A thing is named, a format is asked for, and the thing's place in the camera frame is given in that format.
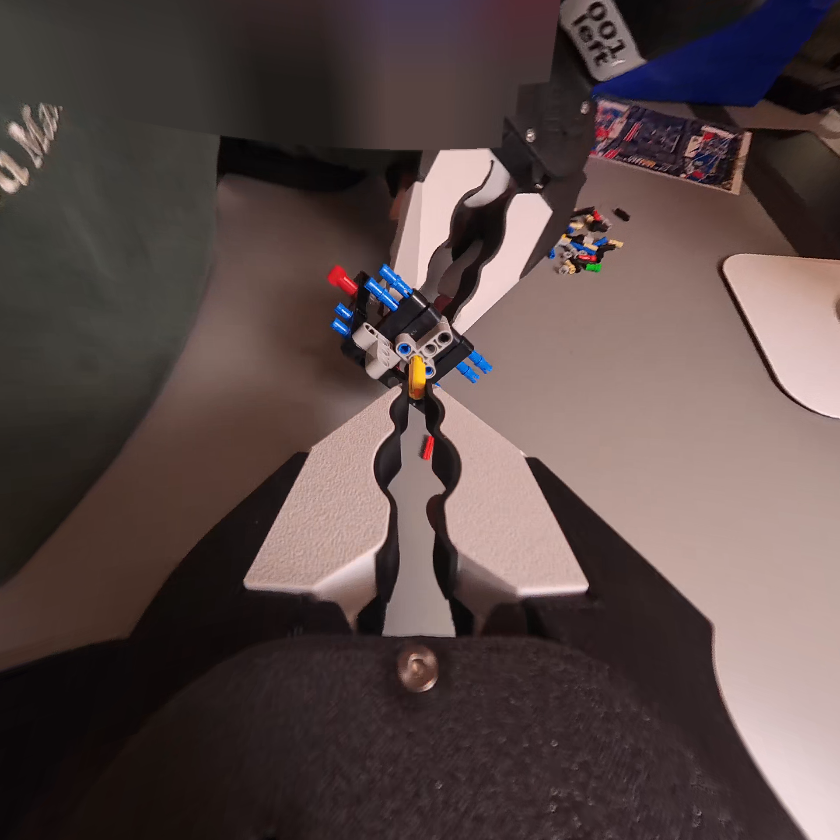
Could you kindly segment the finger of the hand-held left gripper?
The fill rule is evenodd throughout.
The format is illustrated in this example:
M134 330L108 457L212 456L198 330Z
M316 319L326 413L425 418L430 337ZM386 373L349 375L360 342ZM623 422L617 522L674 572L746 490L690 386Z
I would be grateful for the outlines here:
M415 290L427 282L430 261L445 245L460 208L499 197L499 160L490 150L424 152L408 189L392 245L391 267Z
M451 262L439 289L451 294L449 323L468 330L518 284L552 212L510 177L455 183L445 196Z

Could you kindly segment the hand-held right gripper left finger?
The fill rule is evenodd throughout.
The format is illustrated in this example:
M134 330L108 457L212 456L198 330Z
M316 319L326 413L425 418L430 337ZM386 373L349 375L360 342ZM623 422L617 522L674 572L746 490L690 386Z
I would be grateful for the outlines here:
M379 633L400 568L396 503L408 418L393 387L311 447L245 575L251 592L336 605L357 632Z

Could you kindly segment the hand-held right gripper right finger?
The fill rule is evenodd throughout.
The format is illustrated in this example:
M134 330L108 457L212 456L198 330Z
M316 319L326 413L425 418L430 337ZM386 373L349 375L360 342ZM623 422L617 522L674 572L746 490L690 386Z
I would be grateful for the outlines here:
M433 562L457 634L500 606L584 595L589 582L525 454L442 388L427 388Z

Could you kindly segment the black lego chassis assembly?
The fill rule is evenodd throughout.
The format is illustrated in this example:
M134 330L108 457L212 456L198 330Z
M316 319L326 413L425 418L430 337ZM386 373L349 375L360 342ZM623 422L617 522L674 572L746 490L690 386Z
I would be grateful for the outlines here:
M425 296L383 265L378 277L365 272L351 278L341 266L327 275L328 283L342 292L348 303L334 309L331 329L341 339L341 352L372 380L385 387L405 386L406 366L420 355L427 364L429 389L456 371L470 383L491 373L490 362L462 332ZM423 401L408 400L415 406Z

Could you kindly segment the pile of loose lego pieces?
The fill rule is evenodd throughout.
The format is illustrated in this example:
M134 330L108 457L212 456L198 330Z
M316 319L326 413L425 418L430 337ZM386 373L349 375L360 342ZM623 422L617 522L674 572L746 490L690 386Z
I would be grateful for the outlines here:
M624 248L624 242L613 235L616 219L626 222L629 216L620 208L612 216L595 206L576 208L548 253L553 272L566 277L601 274L604 259Z

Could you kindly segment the lego sticker sheet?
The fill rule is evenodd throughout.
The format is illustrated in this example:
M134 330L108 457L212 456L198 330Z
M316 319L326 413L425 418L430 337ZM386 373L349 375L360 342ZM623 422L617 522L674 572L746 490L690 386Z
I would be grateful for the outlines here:
M750 131L668 115L641 104L595 98L591 156L738 195Z

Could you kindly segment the blue storage bin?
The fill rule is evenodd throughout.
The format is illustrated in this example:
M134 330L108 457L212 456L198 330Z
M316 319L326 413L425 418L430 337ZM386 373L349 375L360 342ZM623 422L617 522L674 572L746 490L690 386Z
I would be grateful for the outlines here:
M737 23L596 85L597 96L751 107L824 20L832 1L769 1Z

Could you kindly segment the white book stand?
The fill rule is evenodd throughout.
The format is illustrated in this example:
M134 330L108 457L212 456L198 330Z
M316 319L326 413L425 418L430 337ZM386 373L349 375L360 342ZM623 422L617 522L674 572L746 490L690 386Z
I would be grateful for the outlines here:
M838 419L838 259L739 254L721 272L777 386Z

